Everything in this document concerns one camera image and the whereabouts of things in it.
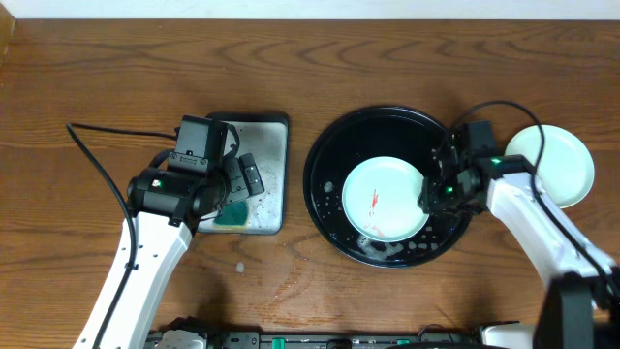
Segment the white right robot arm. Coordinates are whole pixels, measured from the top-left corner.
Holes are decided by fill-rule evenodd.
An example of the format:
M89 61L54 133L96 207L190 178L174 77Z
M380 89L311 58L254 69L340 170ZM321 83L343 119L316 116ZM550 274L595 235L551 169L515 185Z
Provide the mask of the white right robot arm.
M495 325L482 331L489 347L616 348L619 266L596 247L548 196L522 155L443 161L423 180L418 204L429 214L490 212L512 233L545 288L535 327Z

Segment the mint plate with red stain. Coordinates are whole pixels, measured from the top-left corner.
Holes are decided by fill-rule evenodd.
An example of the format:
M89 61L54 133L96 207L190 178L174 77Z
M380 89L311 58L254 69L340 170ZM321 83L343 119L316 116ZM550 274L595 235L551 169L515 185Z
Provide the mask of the mint plate with red stain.
M342 207L363 236L398 242L414 236L429 215L419 207L424 176L410 163L388 156L358 164L345 179Z

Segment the green scrubbing sponge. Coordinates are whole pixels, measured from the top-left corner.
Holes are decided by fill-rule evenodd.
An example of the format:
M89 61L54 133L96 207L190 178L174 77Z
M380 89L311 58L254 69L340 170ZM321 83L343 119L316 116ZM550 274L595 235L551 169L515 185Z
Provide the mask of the green scrubbing sponge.
M221 214L213 220L214 226L244 227L249 220L249 207L245 201L224 206Z

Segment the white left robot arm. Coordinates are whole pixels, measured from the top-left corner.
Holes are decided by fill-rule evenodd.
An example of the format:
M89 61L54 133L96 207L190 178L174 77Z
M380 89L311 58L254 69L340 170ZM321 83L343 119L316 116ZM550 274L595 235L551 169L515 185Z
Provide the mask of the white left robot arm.
M141 348L161 298L197 233L246 233L225 224L231 206L260 196L264 185L252 154L226 157L196 171L153 161L134 177L120 201L125 215L104 286L81 331L77 348Z

